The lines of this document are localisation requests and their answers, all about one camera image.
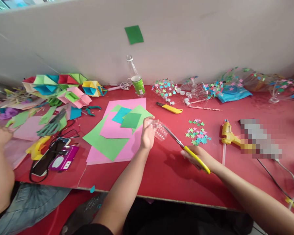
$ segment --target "jeans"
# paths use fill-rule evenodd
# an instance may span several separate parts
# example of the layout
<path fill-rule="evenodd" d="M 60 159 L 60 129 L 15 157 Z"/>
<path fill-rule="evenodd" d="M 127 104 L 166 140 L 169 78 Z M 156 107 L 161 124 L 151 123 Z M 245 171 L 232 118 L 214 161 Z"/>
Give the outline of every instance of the jeans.
<path fill-rule="evenodd" d="M 0 219 L 0 235 L 13 235 L 29 228 L 51 213 L 71 189 L 21 183 L 6 213 Z"/>

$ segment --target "yellow scissors handle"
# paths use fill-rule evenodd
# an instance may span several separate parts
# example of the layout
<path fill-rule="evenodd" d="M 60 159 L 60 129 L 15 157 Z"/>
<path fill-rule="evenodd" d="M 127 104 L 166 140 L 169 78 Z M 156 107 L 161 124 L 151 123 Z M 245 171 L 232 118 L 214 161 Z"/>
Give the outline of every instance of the yellow scissors handle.
<path fill-rule="evenodd" d="M 209 168 L 205 165 L 205 163 L 203 163 L 202 160 L 200 160 L 199 157 L 197 157 L 197 155 L 195 153 L 193 153 L 187 146 L 184 147 L 184 150 L 186 152 L 188 152 L 199 164 L 200 166 L 203 168 L 203 170 L 207 173 L 210 174 L 210 170 Z"/>

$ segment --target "phone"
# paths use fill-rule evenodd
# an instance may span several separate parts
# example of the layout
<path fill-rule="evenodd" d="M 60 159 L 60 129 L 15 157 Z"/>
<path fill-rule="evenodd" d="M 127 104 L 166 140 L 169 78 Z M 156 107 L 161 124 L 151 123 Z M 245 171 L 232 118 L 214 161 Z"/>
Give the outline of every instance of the phone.
<path fill-rule="evenodd" d="M 61 151 L 63 147 L 68 145 L 70 142 L 71 139 L 65 139 L 63 137 L 57 138 L 57 141 L 52 144 L 51 148 L 49 148 L 45 154 L 35 163 L 32 169 L 32 174 L 38 177 L 45 176 L 49 164 L 58 155 L 54 152 Z"/>

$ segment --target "purple power bank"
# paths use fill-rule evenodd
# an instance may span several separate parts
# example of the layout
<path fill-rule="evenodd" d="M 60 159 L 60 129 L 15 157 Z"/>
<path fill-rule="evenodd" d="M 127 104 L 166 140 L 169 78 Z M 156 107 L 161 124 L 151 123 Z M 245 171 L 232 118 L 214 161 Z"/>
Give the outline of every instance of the purple power bank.
<path fill-rule="evenodd" d="M 58 155 L 50 164 L 49 169 L 50 170 L 55 170 L 55 171 L 64 171 L 67 170 L 77 151 L 79 150 L 79 147 L 73 146 L 73 145 L 67 145 L 64 146 L 61 151 L 65 152 L 63 155 Z"/>

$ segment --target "clear plastic bottle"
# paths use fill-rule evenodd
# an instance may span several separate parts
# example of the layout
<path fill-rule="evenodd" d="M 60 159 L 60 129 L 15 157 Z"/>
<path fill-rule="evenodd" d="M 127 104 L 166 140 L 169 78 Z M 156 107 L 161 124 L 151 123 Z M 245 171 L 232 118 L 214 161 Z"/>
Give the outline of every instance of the clear plastic bottle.
<path fill-rule="evenodd" d="M 133 86 L 135 88 L 136 94 L 140 97 L 143 98 L 145 95 L 145 87 L 143 80 L 141 76 L 138 74 L 134 63 L 133 63 L 133 57 L 131 55 L 126 56 L 126 61 L 129 65 L 129 70 L 130 70 L 130 78 L 133 83 Z"/>

